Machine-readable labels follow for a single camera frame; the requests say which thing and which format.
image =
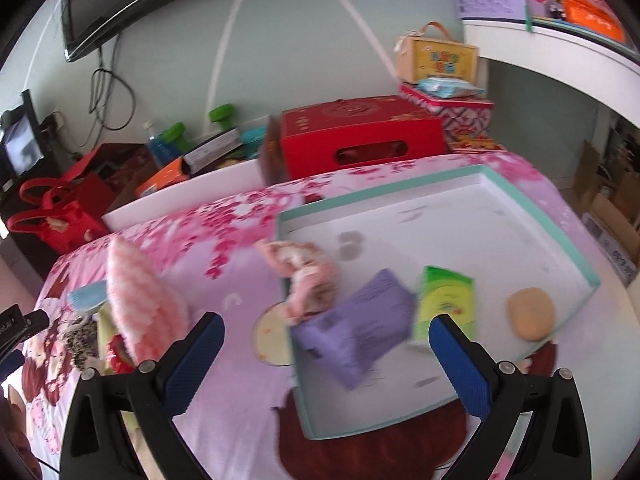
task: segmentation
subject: red bag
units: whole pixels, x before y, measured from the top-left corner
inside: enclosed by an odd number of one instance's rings
[[[50,189],[36,197],[28,193],[32,187]],[[20,198],[38,209],[13,215],[7,229],[35,234],[60,254],[75,251],[110,232],[102,222],[102,215],[116,196],[95,173],[89,173],[80,184],[56,178],[34,178],[22,184]]]

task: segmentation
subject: metal screw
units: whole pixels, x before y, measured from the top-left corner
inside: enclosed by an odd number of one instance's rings
[[[152,372],[156,368],[156,362],[153,359],[147,359],[146,361],[142,361],[138,370],[140,370],[143,374],[148,374]]]
[[[83,381],[89,381],[94,378],[95,368],[87,368],[84,372],[80,374],[80,378]]]
[[[516,371],[516,367],[513,363],[502,361],[498,365],[498,370],[500,370],[503,374],[511,375]]]
[[[574,378],[574,373],[569,370],[569,368],[560,368],[558,370],[558,373],[560,374],[560,377],[562,377],[563,379],[566,379],[567,381],[570,381],[571,379]]]

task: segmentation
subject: purple pouch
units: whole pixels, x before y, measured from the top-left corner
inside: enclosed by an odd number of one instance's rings
[[[348,390],[398,343],[409,338],[415,294],[389,269],[331,310],[292,327],[291,336]]]

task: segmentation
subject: bedsheet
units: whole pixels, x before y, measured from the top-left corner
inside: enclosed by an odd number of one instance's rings
[[[273,237],[274,220],[286,208],[471,164],[490,166],[529,196],[600,275],[600,289],[556,337],[555,368],[567,366],[576,377],[590,432],[593,478],[615,475],[640,436],[640,410],[635,409],[640,401],[640,368],[634,361],[640,354],[638,320],[606,257],[553,184],[513,153],[484,153],[442,155],[312,176],[230,196],[122,232],[184,296],[192,324],[209,310],[225,320],[223,349],[187,412],[174,418],[186,443],[214,480],[353,480],[354,467],[370,468],[369,476],[362,478],[391,478],[382,476],[384,468],[376,462],[386,453],[386,448],[376,446],[386,444],[375,439],[369,443],[361,440],[361,447],[354,448],[357,456],[343,454],[338,459],[338,448],[331,446],[347,449],[347,439],[324,441],[318,447],[318,441],[302,438],[292,406],[289,367],[265,364],[252,346],[256,320],[282,300],[278,277],[252,244]],[[36,306],[47,311],[52,325],[47,333],[25,345],[30,358],[22,380],[28,401],[28,437],[36,456],[56,467],[66,411],[79,378],[60,342],[60,326],[73,316],[66,294],[104,279],[109,240],[107,236],[91,242],[56,262]],[[438,414],[442,420],[434,420],[434,415],[427,421],[427,429],[419,431],[435,433],[432,436],[438,442],[446,442],[459,428],[468,433],[464,414],[455,406],[447,409],[450,411]],[[398,431],[409,431],[406,428]],[[394,439],[410,435],[396,434]],[[431,466],[435,468],[439,455],[437,446],[430,442],[424,455],[433,455]],[[297,468],[301,460],[307,462],[306,468]],[[354,465],[358,460],[368,463]],[[44,475],[56,477],[46,469]]]

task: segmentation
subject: white wall stripe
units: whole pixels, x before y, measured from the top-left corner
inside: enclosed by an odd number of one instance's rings
[[[358,12],[358,10],[353,6],[353,4],[349,0],[338,0],[344,10],[346,10],[349,15],[353,18],[353,21],[356,22],[358,28],[362,31],[367,41],[373,48],[382,64],[385,66],[386,70],[389,72],[389,75],[395,80],[396,79],[396,67],[394,66],[391,58],[386,53],[385,48],[382,46],[376,35],[373,33],[367,22],[364,20],[362,15]]]
[[[240,11],[241,6],[242,0],[234,0],[233,4],[231,5],[231,9],[229,10],[229,16],[226,19],[225,27],[222,29],[222,37],[220,37],[220,43],[218,44],[216,58],[213,61],[213,70],[211,71],[211,79],[209,80],[209,91],[207,91],[207,100],[205,101],[205,117],[202,125],[203,135],[206,135],[206,133],[209,131],[210,121],[208,113],[216,103],[216,92],[218,91],[218,81],[220,79],[222,63],[225,60],[225,54],[229,46],[231,33],[234,30],[236,18],[238,17],[238,12]]]
[[[36,60],[36,54],[38,53],[38,50],[40,49],[40,44],[42,43],[42,40],[44,38],[44,33],[49,28],[49,24],[51,23],[51,20],[53,19],[53,15],[58,10],[58,6],[59,6],[61,1],[62,0],[57,0],[56,3],[54,4],[53,10],[51,11],[51,14],[49,15],[49,18],[47,19],[47,23],[45,23],[44,27],[42,28],[42,32],[40,33],[40,37],[38,38],[38,43],[36,43],[36,48],[33,49],[33,54],[31,55],[31,61],[29,62],[29,67],[27,68],[27,74],[24,76],[24,84],[22,85],[22,89],[23,90],[27,89],[27,84],[29,83],[29,78],[31,76],[31,69],[33,69],[33,63]]]

